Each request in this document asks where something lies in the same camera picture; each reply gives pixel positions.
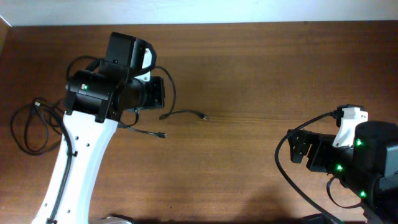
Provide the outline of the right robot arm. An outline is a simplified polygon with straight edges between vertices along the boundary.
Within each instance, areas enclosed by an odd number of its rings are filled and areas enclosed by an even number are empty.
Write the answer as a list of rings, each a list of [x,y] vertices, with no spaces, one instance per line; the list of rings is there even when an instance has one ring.
[[[367,121],[355,127],[351,146],[335,147],[334,136],[299,130],[288,138],[290,159],[331,174],[361,199],[377,223],[397,223],[397,125]]]

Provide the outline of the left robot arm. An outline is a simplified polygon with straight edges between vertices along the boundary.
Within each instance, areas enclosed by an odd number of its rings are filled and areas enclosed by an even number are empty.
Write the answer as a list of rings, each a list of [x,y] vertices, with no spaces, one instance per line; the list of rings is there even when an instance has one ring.
[[[101,161],[123,112],[165,106],[163,79],[150,77],[156,60],[149,42],[113,32],[105,57],[68,79],[62,141],[34,223],[88,223]]]

